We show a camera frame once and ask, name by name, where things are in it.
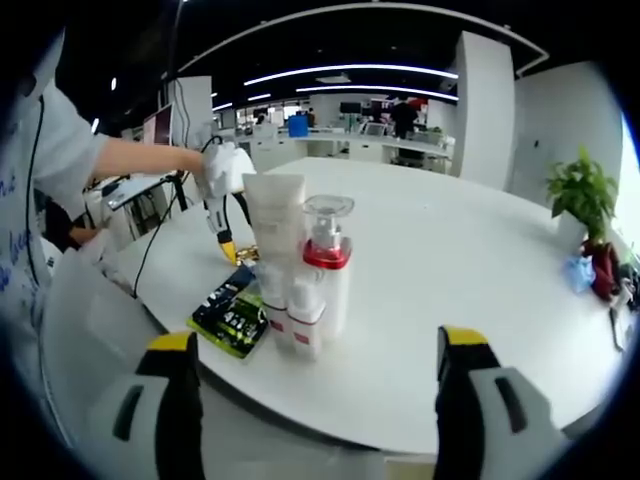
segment cable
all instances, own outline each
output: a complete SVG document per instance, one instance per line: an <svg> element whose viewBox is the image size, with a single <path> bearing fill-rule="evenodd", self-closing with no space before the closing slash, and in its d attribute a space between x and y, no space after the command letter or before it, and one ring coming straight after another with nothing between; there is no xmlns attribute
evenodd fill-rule
<svg viewBox="0 0 640 480"><path fill-rule="evenodd" d="M36 274L36 267L33 263L33 252L31 251L31 229L29 228L29 210L31 208L31 178L33 177L33 165L36 159L36 150L38 149L38 142L40 141L40 132L42 131L42 121L44 120L44 97L40 95L38 99L40 101L40 118L38 119L38 129L36 130L36 138L33 141L33 150L31 151L31 160L29 162L29 173L27 174L27 202L24 209L24 223L25 232L27 235L27 257L29 258L29 268L31 268L31 275L33 275L33 281L36 285L40 286L38 281L38 275Z"/></svg>
<svg viewBox="0 0 640 480"><path fill-rule="evenodd" d="M169 61L168 61L167 76L166 76L167 92L168 92L169 82L171 81L171 78L173 77L173 61L175 59L176 45L177 45L177 42L178 42L178 27L179 27L179 24L180 24L180 15L182 13L182 5L183 5L183 3L184 2L178 3L178 10L176 12L176 20L175 20L175 22L173 24L171 42L169 44ZM186 148L188 148L189 130L191 128L191 118L189 117L189 113L187 112L186 102L185 102L185 99L184 99L184 89L182 88L182 83L180 83L180 80L178 78L175 79L175 83L180 88L180 99L182 101L182 107L184 109L185 116L187 117L186 133L185 133L185 136L182 138L182 140L184 141L184 146ZM176 107L178 108L178 114L180 114L180 108L177 105L178 104L178 97L175 94L175 88L174 88L174 98L176 99ZM211 144L211 142L214 140L214 138L216 138L216 137L212 137L211 139L209 139L209 141L207 143L205 143L204 147L202 147L202 149L200 149L200 153L204 153L204 151ZM182 185L185 184L185 182L189 178L190 174L191 174L191 172L187 173L184 176L184 178L182 179ZM138 283L140 281L140 275L142 274L142 270L144 268L144 265L145 265L145 263L147 261L147 256L149 255L149 250L151 249L151 245L153 244L153 241L156 239L156 236L158 235L158 232L160 231L160 228L162 227L162 225L164 225L165 220L170 215L171 208L173 207L173 204L175 203L177 198L178 198L178 191L176 189L176 192L173 195L173 197L171 198L171 201L169 202L169 206L167 207L167 210L162 215L162 218L160 219L160 223L156 227L156 230L153 232L153 235L151 236L151 240L149 240L149 244L147 245L147 248L146 248L146 250L144 252L144 255L142 257L142 262L140 263L140 268L138 269L138 273L136 274L136 280L135 280L135 282L133 284L133 298L138 298Z"/></svg>
<svg viewBox="0 0 640 480"><path fill-rule="evenodd" d="M191 172L187 173L184 176L184 178L182 179L182 184L183 185L187 181L187 178L189 178L189 175L191 175ZM142 274L142 269L144 268L144 265L147 262L147 256L149 255L149 251L151 250L151 245L153 244L153 241L156 239L156 236L158 235L158 232L160 231L160 227L162 227L162 225L164 224L165 220L169 216L169 212L171 212L171 208L173 207L173 204L175 203L177 198L178 198L178 192L176 191L175 195L173 195L173 198L169 202L169 206L167 207L167 210L162 215L162 218L160 219L160 223L156 227L155 232L153 232L153 235L151 236L151 240L149 240L149 244L147 245L147 248L146 248L146 250L144 252L144 255L142 256L142 262L140 263L140 268L138 269L138 273L136 275L136 280L135 280L135 282L133 284L133 298L138 298L138 282L140 281L140 275Z"/></svg>
<svg viewBox="0 0 640 480"><path fill-rule="evenodd" d="M181 134L180 134L180 140L182 141L182 144L184 146L186 146L186 142L185 142L185 133L184 133L184 129L185 129L185 125L187 124L187 122L184 119L184 115L182 115L182 111L180 110L180 105L178 105L178 95L176 94L176 86L175 84L173 85L173 98L176 100L175 104L176 104L176 112L178 112L178 116L180 117L180 126L181 128Z"/></svg>
<svg viewBox="0 0 640 480"><path fill-rule="evenodd" d="M184 109L184 115L187 117L187 132L186 132L186 135L184 136L184 146L189 148L189 130L191 130L191 117L189 117L189 112L187 111L187 102L185 102L184 100L184 88L182 88L182 83L180 82L179 78L176 78L176 84L180 88L180 98L182 100L182 108Z"/></svg>

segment ceiling light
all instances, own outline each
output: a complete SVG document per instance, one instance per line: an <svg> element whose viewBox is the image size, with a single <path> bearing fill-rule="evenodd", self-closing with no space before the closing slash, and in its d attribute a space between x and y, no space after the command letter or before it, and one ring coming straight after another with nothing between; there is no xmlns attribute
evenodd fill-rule
<svg viewBox="0 0 640 480"><path fill-rule="evenodd" d="M351 79L344 73L341 73L340 75L334 75L331 77L318 77L316 78L316 81L320 83L333 83L333 84L351 83Z"/></svg>
<svg viewBox="0 0 640 480"><path fill-rule="evenodd" d="M263 98L269 98L271 96L270 93L265 93L264 95L256 95L255 97L247 98L248 101L253 102L254 100L262 100Z"/></svg>
<svg viewBox="0 0 640 480"><path fill-rule="evenodd" d="M213 107L211 109L212 112L217 112L218 110L224 110L225 108L229 108L233 105L233 103L225 103L224 105L218 105L217 107Z"/></svg>
<svg viewBox="0 0 640 480"><path fill-rule="evenodd" d="M274 80L276 78L289 77L291 75L302 75L304 73L330 72L332 70L365 70L365 69L399 70L402 72L428 73L430 75L439 75L441 77L458 78L458 75L455 73L444 72L442 70L433 70L431 68L407 67L404 65L379 65L376 63L362 63L362 64L349 64L349 65L330 65L328 67L313 67L313 68L302 68L300 70L291 70L289 72L276 73L274 75L268 75L266 77L260 77L254 80L249 80L248 82L244 82L244 85L245 86L253 85L254 83L266 82L267 80Z"/></svg>
<svg viewBox="0 0 640 480"><path fill-rule="evenodd" d="M446 98L447 100L458 100L458 97L454 95L447 95L446 93L418 90L417 88L386 87L382 85L328 85L324 87L297 88L296 92L315 92L319 90L390 90L393 92L415 93L416 95Z"/></svg>

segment red bag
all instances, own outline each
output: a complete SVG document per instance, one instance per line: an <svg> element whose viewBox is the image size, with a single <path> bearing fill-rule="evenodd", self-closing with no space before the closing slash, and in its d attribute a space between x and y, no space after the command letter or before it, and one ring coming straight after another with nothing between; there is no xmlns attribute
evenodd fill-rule
<svg viewBox="0 0 640 480"><path fill-rule="evenodd" d="M611 243L591 244L585 242L582 251L583 257L593 257L593 269L596 279L591 288L598 297L605 302L610 302L614 295L620 291L618 255Z"/></svg>

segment computer monitor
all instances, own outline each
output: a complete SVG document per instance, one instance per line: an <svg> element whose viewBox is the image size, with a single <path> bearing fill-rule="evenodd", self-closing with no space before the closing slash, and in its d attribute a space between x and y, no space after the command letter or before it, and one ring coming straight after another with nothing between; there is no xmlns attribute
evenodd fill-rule
<svg viewBox="0 0 640 480"><path fill-rule="evenodd" d="M357 113L360 114L362 112L362 104L360 103L352 103L352 102L341 102L340 103L340 113Z"/></svg>
<svg viewBox="0 0 640 480"><path fill-rule="evenodd" d="M143 142L147 145L171 145L173 105L162 107L144 121Z"/></svg>

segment office desk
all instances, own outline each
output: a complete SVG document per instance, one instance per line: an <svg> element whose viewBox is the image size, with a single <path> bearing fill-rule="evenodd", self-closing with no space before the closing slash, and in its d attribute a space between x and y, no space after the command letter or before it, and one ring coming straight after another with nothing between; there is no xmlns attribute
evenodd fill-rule
<svg viewBox="0 0 640 480"><path fill-rule="evenodd" d="M316 363L284 356L266 335L245 361L199 339L200 360L226 382L295 422L384 450L436 453L437 328L479 330L518 368L564 427L602 400L621 364L608 309L574 294L561 274L549 210L445 175L305 158L307 195L349 195L353 237L349 317ZM235 202L236 245L253 242ZM147 235L120 255L133 280ZM201 206L167 223L150 250L139 296L169 331L233 271Z"/></svg>
<svg viewBox="0 0 640 480"><path fill-rule="evenodd" d="M242 144L249 145L250 156L258 172L264 172L317 154L317 151L313 149L313 144L335 146L348 143L349 159L371 163L390 163L395 152L400 148L422 152L426 156L447 159L451 156L445 149L428 143L349 133L310 133L307 137L293 138L288 134L279 134L270 139L248 136L237 137L236 143L241 146ZM333 147L330 150L336 154L339 148Z"/></svg>

